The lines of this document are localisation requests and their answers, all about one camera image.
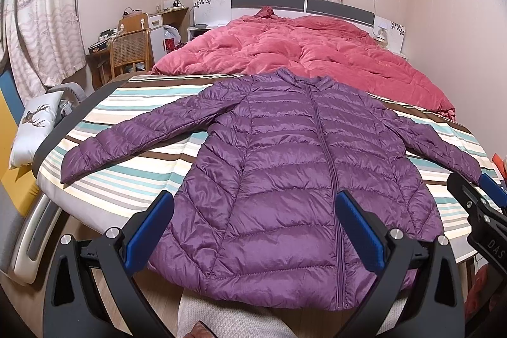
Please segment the wooden desk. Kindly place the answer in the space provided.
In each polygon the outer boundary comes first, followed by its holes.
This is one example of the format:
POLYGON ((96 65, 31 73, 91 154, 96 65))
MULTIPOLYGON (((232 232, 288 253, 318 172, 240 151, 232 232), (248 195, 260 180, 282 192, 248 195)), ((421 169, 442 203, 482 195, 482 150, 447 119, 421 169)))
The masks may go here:
MULTIPOLYGON (((189 27, 189 8, 177 7, 171 8, 169 10, 163 10, 162 12, 159 13, 146 15, 144 19, 144 24, 141 24, 139 29, 150 28, 149 16, 158 14, 168 14, 169 22, 177 24, 177 28, 181 33, 182 41, 186 42, 187 40, 186 29, 189 27)), ((93 89, 97 90, 104 83, 107 83, 110 80, 109 48, 108 45, 105 45, 101 49, 98 46, 96 46, 93 48, 89 48, 89 50, 90 53, 86 58, 92 73, 93 89)), ((151 64, 154 64, 152 50, 151 50, 151 64)))

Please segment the white deer print pillow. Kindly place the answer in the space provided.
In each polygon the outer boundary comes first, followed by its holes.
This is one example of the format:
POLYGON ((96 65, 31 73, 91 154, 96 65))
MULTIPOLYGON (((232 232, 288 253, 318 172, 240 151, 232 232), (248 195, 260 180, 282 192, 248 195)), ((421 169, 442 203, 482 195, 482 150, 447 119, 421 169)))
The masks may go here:
POLYGON ((50 92, 28 101, 12 143, 10 169, 33 163, 36 151, 55 126, 62 96, 62 91, 50 92))

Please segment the patterned side curtain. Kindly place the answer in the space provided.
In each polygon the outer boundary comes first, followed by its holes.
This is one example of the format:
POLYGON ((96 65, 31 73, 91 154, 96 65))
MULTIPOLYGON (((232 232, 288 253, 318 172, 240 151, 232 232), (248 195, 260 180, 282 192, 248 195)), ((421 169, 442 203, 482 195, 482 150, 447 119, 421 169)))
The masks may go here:
POLYGON ((1 67, 24 104, 85 63, 76 0, 1 0, 1 67))

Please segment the wooden wicker chair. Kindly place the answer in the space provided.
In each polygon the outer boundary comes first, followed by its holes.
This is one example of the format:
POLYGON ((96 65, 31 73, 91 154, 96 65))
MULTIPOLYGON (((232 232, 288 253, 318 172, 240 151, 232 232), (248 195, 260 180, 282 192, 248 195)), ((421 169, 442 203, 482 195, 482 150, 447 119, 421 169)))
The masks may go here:
POLYGON ((133 72, 151 69, 151 31, 136 30, 120 34, 109 42, 109 63, 114 79, 123 75, 127 66, 133 72))

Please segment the pink red comforter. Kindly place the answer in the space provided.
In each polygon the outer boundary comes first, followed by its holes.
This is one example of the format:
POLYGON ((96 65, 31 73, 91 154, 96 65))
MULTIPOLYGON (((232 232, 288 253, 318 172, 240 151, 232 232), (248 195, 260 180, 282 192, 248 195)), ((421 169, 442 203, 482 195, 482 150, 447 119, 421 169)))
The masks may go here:
POLYGON ((211 29, 161 58, 154 75, 245 74, 288 69, 304 77, 329 76, 365 92, 416 105, 447 119, 455 107, 406 59, 339 18, 277 16, 264 7, 211 29))

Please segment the white grey bed headboard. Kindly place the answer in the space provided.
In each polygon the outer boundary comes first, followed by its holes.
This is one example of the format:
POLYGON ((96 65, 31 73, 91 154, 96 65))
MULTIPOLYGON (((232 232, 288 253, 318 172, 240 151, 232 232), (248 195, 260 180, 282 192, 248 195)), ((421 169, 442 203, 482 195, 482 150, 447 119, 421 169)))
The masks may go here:
POLYGON ((329 16, 350 22, 369 33, 394 54, 401 55, 406 29, 403 25, 376 14, 343 3, 325 0, 194 0, 193 24, 203 28, 219 28, 234 19, 254 15, 264 7, 277 16, 329 16))

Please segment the purple quilted down jacket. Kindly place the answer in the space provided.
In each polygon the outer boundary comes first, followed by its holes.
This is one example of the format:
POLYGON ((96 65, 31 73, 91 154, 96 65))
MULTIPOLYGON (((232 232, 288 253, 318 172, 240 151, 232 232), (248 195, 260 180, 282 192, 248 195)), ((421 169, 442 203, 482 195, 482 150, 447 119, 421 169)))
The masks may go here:
POLYGON ((287 69, 218 81, 116 124, 65 155, 74 183, 192 131, 205 131, 149 260, 167 281, 204 296, 271 308, 349 310, 374 275, 334 200, 342 190, 413 239, 443 234, 417 154, 472 183, 479 162, 427 124, 328 77, 287 69))

